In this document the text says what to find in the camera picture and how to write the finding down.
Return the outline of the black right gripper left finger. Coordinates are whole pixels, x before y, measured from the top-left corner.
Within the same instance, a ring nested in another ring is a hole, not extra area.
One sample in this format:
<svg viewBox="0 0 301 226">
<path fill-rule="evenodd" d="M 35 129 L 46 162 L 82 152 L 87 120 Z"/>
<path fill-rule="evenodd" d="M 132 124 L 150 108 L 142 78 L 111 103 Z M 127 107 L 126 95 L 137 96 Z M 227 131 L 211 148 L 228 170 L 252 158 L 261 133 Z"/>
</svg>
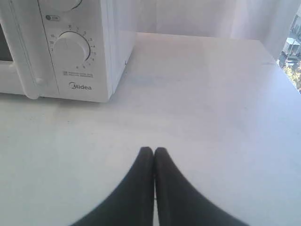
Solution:
<svg viewBox="0 0 301 226">
<path fill-rule="evenodd" d="M 151 226 L 154 212 L 154 153 L 142 147 L 114 191 L 74 226 Z"/>
</svg>

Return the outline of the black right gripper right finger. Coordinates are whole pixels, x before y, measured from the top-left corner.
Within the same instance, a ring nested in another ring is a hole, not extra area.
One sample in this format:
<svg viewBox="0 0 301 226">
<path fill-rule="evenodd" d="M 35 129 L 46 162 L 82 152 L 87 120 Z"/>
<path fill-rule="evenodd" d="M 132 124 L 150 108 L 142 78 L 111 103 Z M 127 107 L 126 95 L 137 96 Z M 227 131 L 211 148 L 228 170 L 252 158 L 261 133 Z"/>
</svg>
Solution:
<svg viewBox="0 0 301 226">
<path fill-rule="evenodd" d="M 154 153 L 158 220 L 161 226 L 245 226 L 214 205 L 179 171 L 167 149 Z"/>
</svg>

